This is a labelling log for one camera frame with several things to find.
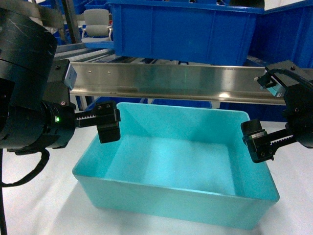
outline white wall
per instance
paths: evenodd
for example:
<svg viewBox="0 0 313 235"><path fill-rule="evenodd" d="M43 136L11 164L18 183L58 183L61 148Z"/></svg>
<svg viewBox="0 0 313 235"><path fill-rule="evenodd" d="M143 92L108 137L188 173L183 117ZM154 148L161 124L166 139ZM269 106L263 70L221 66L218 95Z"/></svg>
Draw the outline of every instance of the white wall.
<svg viewBox="0 0 313 235"><path fill-rule="evenodd" d="M265 0L265 10L288 5L302 0Z"/></svg>

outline blue plastic crate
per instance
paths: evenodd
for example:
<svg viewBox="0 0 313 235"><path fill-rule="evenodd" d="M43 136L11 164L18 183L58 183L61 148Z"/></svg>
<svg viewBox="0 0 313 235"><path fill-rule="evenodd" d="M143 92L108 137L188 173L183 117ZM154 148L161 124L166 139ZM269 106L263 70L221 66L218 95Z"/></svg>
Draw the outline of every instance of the blue plastic crate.
<svg viewBox="0 0 313 235"><path fill-rule="evenodd" d="M114 49L114 42L107 41L107 42L91 42L85 43L86 48L92 49Z"/></svg>
<svg viewBox="0 0 313 235"><path fill-rule="evenodd" d="M93 0L85 5L86 10L90 9L106 9L109 10L109 6L106 5L106 0Z"/></svg>
<svg viewBox="0 0 313 235"><path fill-rule="evenodd" d="M239 111L119 103L121 139L73 169L96 207L252 229L279 194L252 162Z"/></svg>
<svg viewBox="0 0 313 235"><path fill-rule="evenodd" d="M87 2L88 2L88 0L83 0L83 1L76 0L76 1L74 1L75 13L77 15L80 15L84 12L84 10L86 9L85 5L87 4ZM62 12L62 14L64 14L62 1L59 0L59 3L60 3L61 12ZM44 6L44 7L48 7L48 8L52 8L50 0L46 0L44 2L41 2L41 3L39 3L39 5Z"/></svg>
<svg viewBox="0 0 313 235"><path fill-rule="evenodd" d="M197 0L197 3L201 4L216 4L216 0Z"/></svg>
<svg viewBox="0 0 313 235"><path fill-rule="evenodd" d="M209 101L196 101L196 100L179 100L179 99L155 99L153 104L172 105L182 107L195 107L195 108L212 108L212 103Z"/></svg>
<svg viewBox="0 0 313 235"><path fill-rule="evenodd" d="M169 1L190 2L190 0L169 0Z"/></svg>
<svg viewBox="0 0 313 235"><path fill-rule="evenodd" d="M265 12L257 26L249 54L267 63L292 60L313 68L313 0Z"/></svg>
<svg viewBox="0 0 313 235"><path fill-rule="evenodd" d="M259 8L108 0L117 55L242 66Z"/></svg>
<svg viewBox="0 0 313 235"><path fill-rule="evenodd" d="M61 40L61 37L60 37L60 33L57 31L57 32L55 32L54 34L53 34L53 36L56 38L56 40L58 41L58 45L64 45L65 44L65 42L63 42L62 40Z"/></svg>

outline white chair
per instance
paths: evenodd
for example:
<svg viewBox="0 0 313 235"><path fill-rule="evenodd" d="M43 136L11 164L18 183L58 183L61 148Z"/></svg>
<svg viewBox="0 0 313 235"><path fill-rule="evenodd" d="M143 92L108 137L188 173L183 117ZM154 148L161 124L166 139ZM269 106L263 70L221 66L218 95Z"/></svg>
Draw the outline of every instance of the white chair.
<svg viewBox="0 0 313 235"><path fill-rule="evenodd" d="M82 33L83 43L112 41L112 26L109 26L109 11L105 9L91 9L84 11L86 28Z"/></svg>

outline robotic arm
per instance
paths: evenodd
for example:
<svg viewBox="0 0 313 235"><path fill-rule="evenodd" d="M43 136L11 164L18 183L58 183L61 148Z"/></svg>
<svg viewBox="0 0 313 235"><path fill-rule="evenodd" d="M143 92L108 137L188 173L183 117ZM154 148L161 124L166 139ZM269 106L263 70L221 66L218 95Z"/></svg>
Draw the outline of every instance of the robotic arm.
<svg viewBox="0 0 313 235"><path fill-rule="evenodd" d="M243 141L252 160L260 163L274 159L279 147L299 142L313 148L313 84L311 78L291 61L266 67L266 73L254 79L261 89L269 90L276 97L284 97L287 119L286 128L267 134L257 119L241 124Z"/></svg>
<svg viewBox="0 0 313 235"><path fill-rule="evenodd" d="M0 149L17 155L42 153L22 185L46 165L46 148L64 148L76 128L97 126L101 143L120 139L119 110L114 101L75 114L69 90L76 72L68 60L53 61L54 36L28 17L0 8Z"/></svg>

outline black cable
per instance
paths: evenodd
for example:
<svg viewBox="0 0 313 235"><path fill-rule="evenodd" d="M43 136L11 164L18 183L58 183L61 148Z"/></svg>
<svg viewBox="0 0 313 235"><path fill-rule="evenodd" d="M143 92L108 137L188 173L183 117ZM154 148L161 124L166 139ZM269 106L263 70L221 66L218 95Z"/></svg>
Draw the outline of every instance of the black cable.
<svg viewBox="0 0 313 235"><path fill-rule="evenodd" d="M3 149L0 149L0 182L2 182L2 157L3 157ZM0 231L1 231L1 235L8 234L6 230L2 186L0 186Z"/></svg>
<svg viewBox="0 0 313 235"><path fill-rule="evenodd" d="M6 183L2 182L2 180L1 180L0 186L3 188L15 187L15 186L20 186L20 185L26 184L27 182L31 181L44 169L45 165L49 161L49 156L50 156L50 153L48 152L48 150L46 150L46 149L42 150L41 151L41 159L40 159L39 163L30 173L28 173L26 176L24 176L22 179L18 180L17 182L14 182L11 184L6 184Z"/></svg>
<svg viewBox="0 0 313 235"><path fill-rule="evenodd" d="M275 73L280 73L280 74L286 75L286 76L292 78L293 80L297 81L298 83L300 83L305 88L309 89L311 92L313 92L313 84L310 81L308 81L307 79L301 77L300 75L298 75L292 71L285 70L285 69L272 69L272 70L268 71L268 73L271 75L274 75Z"/></svg>
<svg viewBox="0 0 313 235"><path fill-rule="evenodd" d="M3 149L0 149L0 231L1 235L7 235L6 222L5 222L5 214L4 214L4 206L3 206L3 194L2 188L14 187L26 184L35 178L45 167L47 162L49 161L49 152L44 149L41 151L41 159L37 166L22 179L18 180L15 183L6 184L2 182L2 159L3 159Z"/></svg>

